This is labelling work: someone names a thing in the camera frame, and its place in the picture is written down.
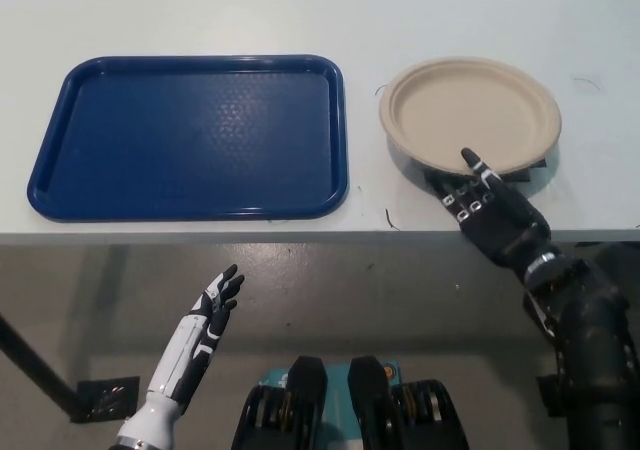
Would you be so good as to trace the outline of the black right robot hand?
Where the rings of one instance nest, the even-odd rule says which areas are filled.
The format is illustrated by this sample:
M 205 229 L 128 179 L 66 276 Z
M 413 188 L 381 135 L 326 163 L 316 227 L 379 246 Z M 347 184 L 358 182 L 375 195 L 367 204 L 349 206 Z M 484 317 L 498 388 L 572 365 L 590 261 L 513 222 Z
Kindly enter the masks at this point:
M 546 219 L 517 189 L 509 186 L 473 150 L 461 156 L 472 171 L 469 178 L 435 172 L 425 180 L 460 230 L 495 265 L 524 279 L 538 259 L 554 258 Z

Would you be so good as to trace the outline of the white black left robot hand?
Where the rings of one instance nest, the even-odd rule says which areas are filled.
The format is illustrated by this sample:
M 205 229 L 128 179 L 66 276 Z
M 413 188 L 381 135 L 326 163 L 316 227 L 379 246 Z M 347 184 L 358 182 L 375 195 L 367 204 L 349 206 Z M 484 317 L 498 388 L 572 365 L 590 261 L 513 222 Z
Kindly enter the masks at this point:
M 188 408 L 236 307 L 244 277 L 233 264 L 220 273 L 198 297 L 174 331 L 148 390 Z

